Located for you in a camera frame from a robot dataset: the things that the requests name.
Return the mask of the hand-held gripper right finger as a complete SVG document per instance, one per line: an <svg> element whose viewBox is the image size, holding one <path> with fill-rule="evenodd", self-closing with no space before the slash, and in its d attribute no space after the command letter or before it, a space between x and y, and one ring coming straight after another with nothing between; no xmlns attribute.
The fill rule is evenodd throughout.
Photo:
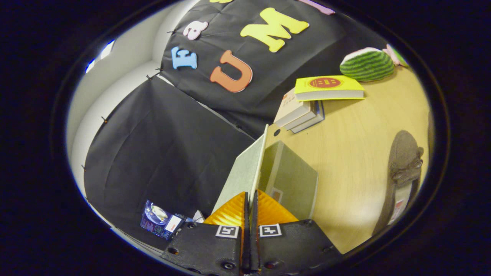
<svg viewBox="0 0 491 276"><path fill-rule="evenodd" d="M308 276L342 258L314 220L299 220L269 195L255 191L251 208L253 276Z"/></svg>

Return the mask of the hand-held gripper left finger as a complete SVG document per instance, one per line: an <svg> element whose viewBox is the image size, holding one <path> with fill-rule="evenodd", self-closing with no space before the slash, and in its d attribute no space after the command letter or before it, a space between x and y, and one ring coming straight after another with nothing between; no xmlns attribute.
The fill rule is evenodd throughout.
<svg viewBox="0 0 491 276"><path fill-rule="evenodd" d="M187 222L161 258L204 276L243 276L250 270L249 194L240 192L202 223Z"/></svg>

